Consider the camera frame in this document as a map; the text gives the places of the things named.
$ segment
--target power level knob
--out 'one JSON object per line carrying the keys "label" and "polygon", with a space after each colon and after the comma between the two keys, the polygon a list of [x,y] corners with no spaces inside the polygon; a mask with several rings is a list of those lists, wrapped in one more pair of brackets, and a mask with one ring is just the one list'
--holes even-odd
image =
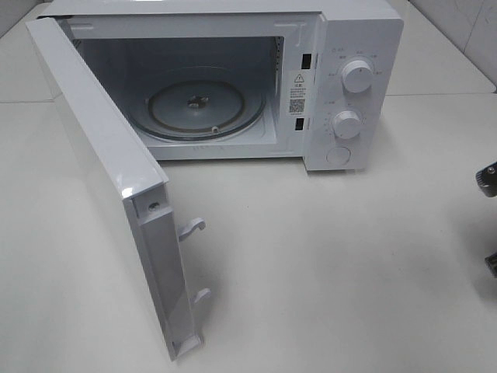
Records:
{"label": "power level knob", "polygon": [[351,61],[342,70],[342,82],[351,93],[364,92],[373,82],[373,68],[365,60]]}

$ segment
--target timer knob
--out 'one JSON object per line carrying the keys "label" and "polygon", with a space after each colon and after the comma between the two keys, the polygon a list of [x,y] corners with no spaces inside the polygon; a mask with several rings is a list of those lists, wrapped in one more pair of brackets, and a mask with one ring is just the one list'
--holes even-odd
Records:
{"label": "timer knob", "polygon": [[332,126],[337,138],[349,140],[360,133],[362,123],[357,113],[347,110],[333,118]]}

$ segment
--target qr code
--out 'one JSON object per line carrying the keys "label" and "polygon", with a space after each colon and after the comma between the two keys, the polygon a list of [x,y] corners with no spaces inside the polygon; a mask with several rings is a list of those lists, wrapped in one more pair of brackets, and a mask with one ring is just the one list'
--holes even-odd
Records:
{"label": "qr code", "polygon": [[305,99],[291,99],[290,100],[290,112],[291,113],[303,113],[304,112]]}

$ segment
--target control knob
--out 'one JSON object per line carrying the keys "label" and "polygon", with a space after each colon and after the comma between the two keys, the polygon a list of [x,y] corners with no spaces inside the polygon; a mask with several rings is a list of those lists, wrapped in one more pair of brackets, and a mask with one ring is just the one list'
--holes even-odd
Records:
{"label": "control knob", "polygon": [[349,140],[356,137],[361,130],[362,122],[359,115],[352,111],[346,110],[337,114],[332,121],[333,131],[337,138]]}
{"label": "control knob", "polygon": [[371,87],[373,68],[365,60],[353,60],[342,69],[342,82],[345,89],[351,93],[361,93]]}

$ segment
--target control panel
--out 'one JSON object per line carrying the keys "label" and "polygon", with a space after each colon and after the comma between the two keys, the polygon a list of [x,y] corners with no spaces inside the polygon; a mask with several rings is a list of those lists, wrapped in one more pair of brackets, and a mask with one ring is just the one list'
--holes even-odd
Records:
{"label": "control panel", "polygon": [[379,121],[403,22],[327,22],[307,133],[308,170],[362,169]]}

